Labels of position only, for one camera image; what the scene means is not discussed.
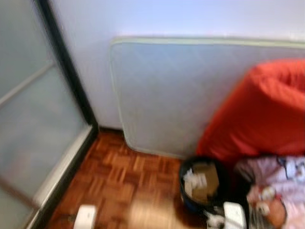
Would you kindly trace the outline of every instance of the parquet floor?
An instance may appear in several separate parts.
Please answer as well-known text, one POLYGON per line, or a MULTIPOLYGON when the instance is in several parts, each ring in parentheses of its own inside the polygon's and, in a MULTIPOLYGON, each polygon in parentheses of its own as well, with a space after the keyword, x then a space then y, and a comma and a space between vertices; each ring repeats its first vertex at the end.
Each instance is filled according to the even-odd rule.
POLYGON ((48 229, 72 229, 68 214, 97 207, 96 229, 199 229, 203 220, 181 203, 180 160, 138 153, 122 132, 100 133, 57 206, 48 229))

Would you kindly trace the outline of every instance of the glass door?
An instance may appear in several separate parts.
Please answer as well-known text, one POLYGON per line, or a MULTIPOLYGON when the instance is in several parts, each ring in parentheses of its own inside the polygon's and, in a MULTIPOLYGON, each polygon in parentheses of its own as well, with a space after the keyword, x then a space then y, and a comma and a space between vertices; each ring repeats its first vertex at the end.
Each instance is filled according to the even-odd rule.
POLYGON ((92 125, 30 0, 0 1, 0 225, 41 208, 92 125))

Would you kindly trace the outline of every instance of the red bean bag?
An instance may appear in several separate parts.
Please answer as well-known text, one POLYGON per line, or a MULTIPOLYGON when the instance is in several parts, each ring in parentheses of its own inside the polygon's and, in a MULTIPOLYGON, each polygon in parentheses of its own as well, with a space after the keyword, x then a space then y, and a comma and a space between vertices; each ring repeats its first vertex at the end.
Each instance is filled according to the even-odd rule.
POLYGON ((305 60, 257 65, 214 115, 197 154, 233 166, 245 156, 305 152, 305 60))

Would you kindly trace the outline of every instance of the wall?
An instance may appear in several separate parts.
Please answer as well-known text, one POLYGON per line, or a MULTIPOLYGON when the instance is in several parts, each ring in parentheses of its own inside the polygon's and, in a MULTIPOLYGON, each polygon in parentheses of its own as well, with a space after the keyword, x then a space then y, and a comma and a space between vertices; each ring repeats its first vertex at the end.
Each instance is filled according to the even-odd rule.
POLYGON ((109 72, 116 36, 305 40, 305 0, 50 0, 102 126, 120 128, 109 72))

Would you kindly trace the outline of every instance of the frosted glass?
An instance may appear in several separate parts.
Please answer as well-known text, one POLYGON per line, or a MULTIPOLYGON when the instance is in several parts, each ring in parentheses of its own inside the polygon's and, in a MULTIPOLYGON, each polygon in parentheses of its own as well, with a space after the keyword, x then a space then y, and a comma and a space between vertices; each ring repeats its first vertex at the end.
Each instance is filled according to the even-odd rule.
POLYGON ((0 98, 51 62, 29 0, 0 1, 0 98))
POLYGON ((0 176, 33 197, 86 126, 51 68, 0 109, 0 176))
POLYGON ((26 222, 31 209, 0 190, 1 229, 16 229, 26 222))

